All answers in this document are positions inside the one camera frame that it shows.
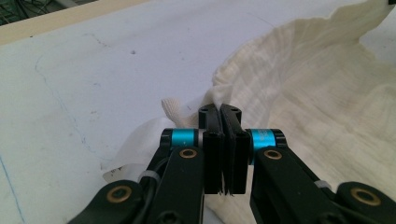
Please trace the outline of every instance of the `cyan band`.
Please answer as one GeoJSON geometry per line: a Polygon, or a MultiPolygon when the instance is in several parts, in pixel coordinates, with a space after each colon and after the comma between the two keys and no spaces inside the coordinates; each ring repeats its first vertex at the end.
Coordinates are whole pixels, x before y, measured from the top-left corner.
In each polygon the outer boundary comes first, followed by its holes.
{"type": "Polygon", "coordinates": [[[172,131],[172,148],[193,147],[194,133],[194,129],[174,129],[172,131]]]}
{"type": "Polygon", "coordinates": [[[253,144],[253,153],[263,147],[275,147],[276,139],[271,129],[250,129],[253,144]]]}

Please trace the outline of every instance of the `blue line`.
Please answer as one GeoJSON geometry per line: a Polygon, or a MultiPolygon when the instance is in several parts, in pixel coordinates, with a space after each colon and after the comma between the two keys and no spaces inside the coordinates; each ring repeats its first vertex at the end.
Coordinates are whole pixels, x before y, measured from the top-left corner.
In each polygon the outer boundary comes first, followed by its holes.
{"type": "Polygon", "coordinates": [[[41,59],[44,57],[45,54],[41,55],[37,61],[35,62],[35,71],[38,73],[39,76],[41,76],[44,80],[44,84],[47,86],[47,88],[50,90],[53,98],[58,102],[58,104],[60,105],[62,111],[64,111],[66,113],[66,116],[71,120],[72,122],[72,126],[74,128],[74,130],[76,130],[76,132],[78,133],[80,139],[81,139],[81,143],[82,145],[87,148],[91,153],[93,153],[97,158],[103,160],[103,161],[111,161],[111,159],[109,158],[105,158],[102,157],[98,154],[96,154],[96,150],[92,149],[91,146],[87,143],[86,139],[85,139],[85,134],[81,132],[81,130],[78,128],[78,123],[76,118],[72,115],[72,113],[69,112],[66,104],[64,103],[61,94],[53,89],[51,87],[51,85],[48,83],[46,76],[44,76],[44,74],[40,71],[39,69],[39,63],[41,61],[41,59]]]}
{"type": "Polygon", "coordinates": [[[4,165],[3,159],[1,159],[1,156],[0,156],[0,162],[1,162],[1,165],[3,166],[4,173],[6,174],[6,178],[7,178],[9,187],[11,188],[12,194],[14,195],[15,204],[17,205],[18,212],[20,213],[20,217],[21,217],[21,219],[22,219],[22,222],[25,223],[25,220],[24,220],[24,217],[23,217],[23,214],[22,214],[22,211],[21,211],[20,203],[18,202],[17,195],[15,194],[14,188],[12,187],[11,180],[9,179],[6,166],[4,165]]]}

